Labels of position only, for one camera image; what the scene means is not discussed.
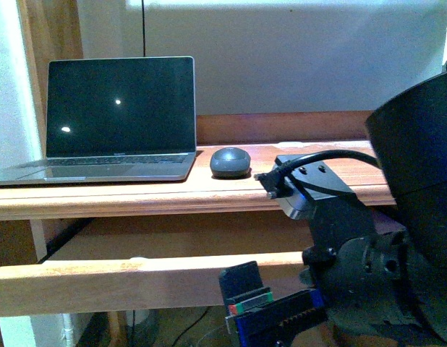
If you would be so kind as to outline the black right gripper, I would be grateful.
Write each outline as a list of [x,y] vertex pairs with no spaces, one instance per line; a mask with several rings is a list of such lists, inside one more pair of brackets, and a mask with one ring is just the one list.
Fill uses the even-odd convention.
[[365,209],[313,210],[291,218],[307,220],[314,240],[302,255],[304,289],[275,299],[255,261],[219,276],[234,346],[290,346],[298,334],[327,321],[351,335],[425,343],[405,232],[379,234]]

